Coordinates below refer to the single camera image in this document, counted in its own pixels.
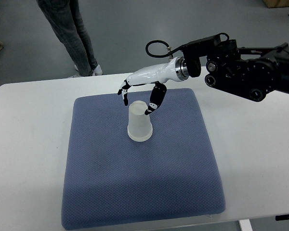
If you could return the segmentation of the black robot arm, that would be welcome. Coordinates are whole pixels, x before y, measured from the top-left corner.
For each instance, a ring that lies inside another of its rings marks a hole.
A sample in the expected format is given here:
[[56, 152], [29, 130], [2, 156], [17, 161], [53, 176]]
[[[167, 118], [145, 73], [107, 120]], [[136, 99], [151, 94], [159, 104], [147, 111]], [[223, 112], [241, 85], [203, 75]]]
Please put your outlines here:
[[200, 58], [206, 57], [205, 83], [251, 101], [260, 102], [277, 90], [289, 94], [289, 45], [239, 48], [236, 40], [222, 40], [219, 33], [180, 47], [191, 77], [201, 73]]

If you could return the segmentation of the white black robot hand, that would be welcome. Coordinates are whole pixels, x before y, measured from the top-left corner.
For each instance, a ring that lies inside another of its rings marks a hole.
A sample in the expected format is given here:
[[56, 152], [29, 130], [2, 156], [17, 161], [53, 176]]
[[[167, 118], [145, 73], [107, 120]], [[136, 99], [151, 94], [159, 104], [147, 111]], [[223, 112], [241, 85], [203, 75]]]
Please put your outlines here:
[[157, 110], [166, 95], [167, 87], [164, 85], [168, 80], [182, 82], [189, 78], [189, 73], [183, 57], [175, 57], [169, 63], [157, 64], [144, 67], [129, 75], [121, 84], [118, 95], [122, 95], [124, 104], [128, 105], [128, 89], [132, 86], [154, 84], [151, 92], [148, 108], [145, 115]]

